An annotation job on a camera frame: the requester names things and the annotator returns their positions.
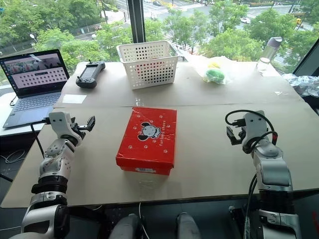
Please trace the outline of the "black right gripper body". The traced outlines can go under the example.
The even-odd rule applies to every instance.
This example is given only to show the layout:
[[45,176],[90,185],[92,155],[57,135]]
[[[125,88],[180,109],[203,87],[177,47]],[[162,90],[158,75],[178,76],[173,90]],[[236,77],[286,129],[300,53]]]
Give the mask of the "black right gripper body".
[[240,127],[241,128],[240,132],[238,133],[238,136],[240,137],[240,139],[237,139],[236,143],[242,143],[242,141],[246,137],[246,128],[245,128],[246,127],[246,121],[245,121],[245,119],[237,119],[237,120],[235,120],[233,125],[235,127]]

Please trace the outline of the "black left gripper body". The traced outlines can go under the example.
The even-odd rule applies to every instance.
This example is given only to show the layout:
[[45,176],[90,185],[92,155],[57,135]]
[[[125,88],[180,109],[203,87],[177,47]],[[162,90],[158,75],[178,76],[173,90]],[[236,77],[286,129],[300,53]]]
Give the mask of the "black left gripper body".
[[76,117],[71,118],[71,129],[73,130],[74,133],[76,133],[78,136],[79,135],[79,124],[75,122]]

